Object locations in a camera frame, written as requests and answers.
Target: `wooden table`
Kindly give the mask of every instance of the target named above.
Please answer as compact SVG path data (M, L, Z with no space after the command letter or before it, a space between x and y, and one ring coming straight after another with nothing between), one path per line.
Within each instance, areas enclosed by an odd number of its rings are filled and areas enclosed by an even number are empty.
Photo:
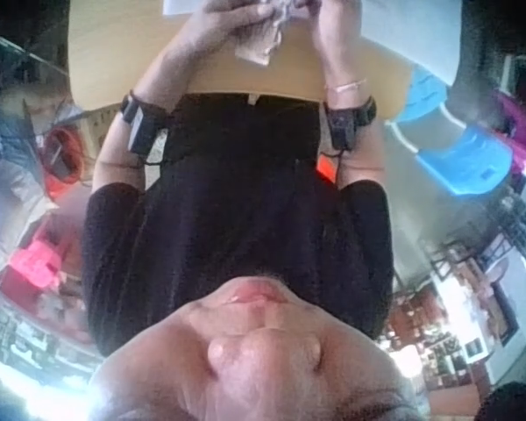
M72 0L68 64L72 94L84 110L119 103L187 16L164 18L161 0ZM382 118L405 106L411 65L363 41L366 77ZM323 75L309 28L293 21L268 68L234 57L233 46L210 56L189 92L241 92L323 101Z

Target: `lips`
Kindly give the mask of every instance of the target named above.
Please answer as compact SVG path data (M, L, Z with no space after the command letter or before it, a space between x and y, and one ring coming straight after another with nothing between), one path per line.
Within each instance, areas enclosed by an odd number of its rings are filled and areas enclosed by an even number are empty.
M234 291L228 303L286 303L287 301L279 288L271 282L250 280Z

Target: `black wrist device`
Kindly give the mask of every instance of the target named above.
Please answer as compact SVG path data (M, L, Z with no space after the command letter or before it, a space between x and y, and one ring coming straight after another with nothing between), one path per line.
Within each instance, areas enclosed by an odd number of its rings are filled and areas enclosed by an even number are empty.
M146 160L160 130L169 128L170 116L163 108L138 100L132 91L123 98L120 110L131 126L129 152Z
M370 125L376 118L376 101L370 96L364 105L346 110L325 107L331 132L331 144L337 151L351 151L357 145L360 127Z

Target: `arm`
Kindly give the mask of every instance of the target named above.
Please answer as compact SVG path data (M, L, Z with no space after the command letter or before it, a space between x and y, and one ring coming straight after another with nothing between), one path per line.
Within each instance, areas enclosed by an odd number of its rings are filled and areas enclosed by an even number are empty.
M251 25L273 14L267 4L247 5L245 0L207 0L177 36L154 59L134 87L142 102L158 105L171 113L185 94L199 60L218 49L240 26ZM127 146L131 127L117 114L96 162L93 190L113 182L144 191L142 162Z
M328 107L333 110L360 107L370 96L366 82L358 89L341 93L335 90L365 79L359 68L360 0L296 0L295 3L309 9L314 46L322 60L328 87ZM384 149L380 123L374 120L368 127L361 128L357 137L357 147L345 152L339 160L339 189L361 180L383 185Z

